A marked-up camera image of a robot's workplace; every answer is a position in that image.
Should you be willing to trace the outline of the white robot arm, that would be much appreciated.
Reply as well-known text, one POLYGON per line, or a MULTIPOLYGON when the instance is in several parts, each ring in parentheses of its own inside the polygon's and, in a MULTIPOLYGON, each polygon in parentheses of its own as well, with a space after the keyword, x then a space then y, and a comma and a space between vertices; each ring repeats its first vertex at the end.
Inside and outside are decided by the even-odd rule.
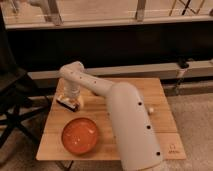
POLYGON ((113 82, 84 72, 81 62, 62 66, 64 94, 58 101, 76 111, 83 86, 106 100, 118 153, 125 171, 165 171, 165 164, 142 94, 128 82, 113 82))

